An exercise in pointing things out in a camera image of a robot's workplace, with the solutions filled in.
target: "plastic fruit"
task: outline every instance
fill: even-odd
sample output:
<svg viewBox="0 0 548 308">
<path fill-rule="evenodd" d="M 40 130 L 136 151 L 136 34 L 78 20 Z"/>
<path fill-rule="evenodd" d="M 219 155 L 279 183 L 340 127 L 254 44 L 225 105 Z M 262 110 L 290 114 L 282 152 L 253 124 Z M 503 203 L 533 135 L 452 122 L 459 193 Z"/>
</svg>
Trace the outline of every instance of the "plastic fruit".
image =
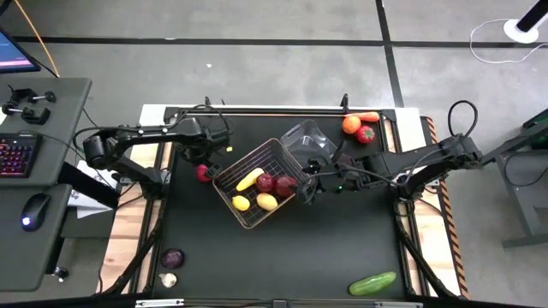
<svg viewBox="0 0 548 308">
<path fill-rule="evenodd" d="M 255 181 L 259 177 L 259 175 L 262 175 L 265 171 L 261 168 L 256 168 L 253 171 L 251 171 L 249 174 L 246 175 L 243 180 L 241 180 L 238 185 L 236 186 L 236 190 L 238 192 L 241 192 L 244 189 L 247 189 L 251 185 L 255 184 Z"/>
<path fill-rule="evenodd" d="M 250 203 L 245 197 L 235 196 L 232 198 L 232 205 L 234 205 L 237 210 L 244 211 L 249 209 Z"/>
<path fill-rule="evenodd" d="M 280 197 L 289 197 L 295 192 L 292 189 L 292 186 L 297 186 L 299 184 L 296 179 L 282 175 L 276 180 L 276 194 Z"/>
<path fill-rule="evenodd" d="M 208 181 L 213 180 L 212 178 L 207 177 L 207 166 L 204 164 L 201 164 L 196 169 L 196 177 L 198 177 L 198 181 L 202 183 L 207 183 Z"/>
<path fill-rule="evenodd" d="M 353 114 L 347 114 L 345 116 L 357 116 L 360 118 L 361 121 L 369 121 L 369 122 L 376 122 L 380 120 L 380 116 L 378 115 L 378 112 L 375 112 L 375 111 L 353 113 Z"/>
<path fill-rule="evenodd" d="M 274 179 L 269 174 L 262 174 L 255 181 L 255 185 L 260 192 L 269 193 L 274 188 Z"/>
<path fill-rule="evenodd" d="M 160 277 L 160 281 L 162 282 L 164 287 L 170 288 L 175 286 L 175 284 L 177 283 L 177 276 L 175 274 L 167 273 L 160 274 L 158 276 Z"/>
<path fill-rule="evenodd" d="M 360 129 L 361 120 L 357 116 L 346 116 L 342 121 L 342 130 L 345 133 L 355 133 Z"/>
<path fill-rule="evenodd" d="M 276 198 L 264 192 L 257 195 L 257 204 L 265 210 L 274 210 L 277 208 Z"/>
<path fill-rule="evenodd" d="M 166 269 L 176 269 L 185 262 L 185 254 L 180 249 L 170 248 L 162 253 L 162 266 Z"/>
<path fill-rule="evenodd" d="M 393 271 L 367 277 L 351 284 L 348 292 L 352 295 L 371 295 L 389 287 L 395 279 L 396 273 Z"/>
<path fill-rule="evenodd" d="M 358 129 L 355 136 L 362 144 L 368 144 L 375 140 L 375 131 L 367 125 L 364 125 Z"/>
</svg>

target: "clear plastic container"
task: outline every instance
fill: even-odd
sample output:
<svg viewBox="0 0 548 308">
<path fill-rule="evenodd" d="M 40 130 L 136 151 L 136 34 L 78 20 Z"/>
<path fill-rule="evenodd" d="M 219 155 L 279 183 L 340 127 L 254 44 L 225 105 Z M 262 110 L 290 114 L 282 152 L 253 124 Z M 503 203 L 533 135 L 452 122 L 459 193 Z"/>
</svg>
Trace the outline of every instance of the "clear plastic container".
<svg viewBox="0 0 548 308">
<path fill-rule="evenodd" d="M 330 162 L 337 150 L 331 140 L 319 130 L 318 124 L 312 120 L 303 121 L 291 128 L 280 142 L 302 168 L 308 167 L 308 158 L 322 157 L 325 163 Z"/>
</svg>

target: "gray floor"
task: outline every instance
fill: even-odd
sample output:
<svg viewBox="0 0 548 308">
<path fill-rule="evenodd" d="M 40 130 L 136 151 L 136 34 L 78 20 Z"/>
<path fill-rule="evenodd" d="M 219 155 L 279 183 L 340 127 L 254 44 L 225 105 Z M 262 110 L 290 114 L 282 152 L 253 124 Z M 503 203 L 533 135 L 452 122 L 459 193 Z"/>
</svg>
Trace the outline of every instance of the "gray floor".
<svg viewBox="0 0 548 308">
<path fill-rule="evenodd" d="M 381 39 L 373 0 L 86 0 L 22 1 L 45 36 L 225 39 Z M 534 0 L 385 0 L 391 38 L 468 41 L 483 21 L 519 18 Z M 0 25 L 31 35 L 12 7 Z M 501 24 L 477 32 L 479 41 L 508 41 Z M 548 26 L 541 28 L 548 41 Z M 24 44 L 47 62 L 38 44 Z M 382 47 L 197 46 L 50 44 L 63 77 L 90 77 L 87 109 L 99 124 L 135 123 L 142 104 L 197 104 L 205 95 L 227 104 L 335 105 L 343 93 L 353 105 L 394 106 Z M 528 50 L 479 50 L 492 60 Z M 446 113 L 459 99 L 475 102 L 472 134 L 488 152 L 548 106 L 548 50 L 520 64 L 477 61 L 467 49 L 395 48 L 406 107 L 434 119 L 449 135 Z M 36 75 L 47 76 L 41 72 Z M 455 129 L 471 113 L 457 110 Z M 85 119 L 80 126 L 89 123 Z M 495 166 L 454 172 L 450 198 L 468 288 L 474 299 L 522 305 L 548 303 L 548 246 L 503 250 L 522 231 Z M 0 293 L 0 301 L 84 296 L 95 288 L 104 241 L 67 245 L 70 282 L 46 279 L 36 293 Z"/>
</svg>

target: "purple onion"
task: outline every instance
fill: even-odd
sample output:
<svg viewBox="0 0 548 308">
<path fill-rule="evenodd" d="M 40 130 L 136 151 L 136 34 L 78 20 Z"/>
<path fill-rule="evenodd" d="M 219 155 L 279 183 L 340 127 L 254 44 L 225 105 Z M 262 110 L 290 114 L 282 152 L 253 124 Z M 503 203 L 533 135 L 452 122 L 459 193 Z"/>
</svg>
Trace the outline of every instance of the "purple onion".
<svg viewBox="0 0 548 308">
<path fill-rule="evenodd" d="M 180 249 L 170 248 L 162 253 L 160 262 L 166 269 L 177 269 L 185 262 L 185 254 Z"/>
</svg>

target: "computer mouse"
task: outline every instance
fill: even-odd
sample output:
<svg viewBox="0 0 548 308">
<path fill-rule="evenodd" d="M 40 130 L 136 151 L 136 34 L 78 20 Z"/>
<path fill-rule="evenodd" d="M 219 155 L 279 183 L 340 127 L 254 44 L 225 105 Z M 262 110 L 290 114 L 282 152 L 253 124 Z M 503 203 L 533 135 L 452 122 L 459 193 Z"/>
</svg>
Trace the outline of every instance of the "computer mouse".
<svg viewBox="0 0 548 308">
<path fill-rule="evenodd" d="M 51 196 L 46 193 L 33 195 L 23 207 L 21 213 L 21 226 L 23 230 L 32 232 L 42 226 L 45 218 L 45 210 L 50 203 Z"/>
</svg>

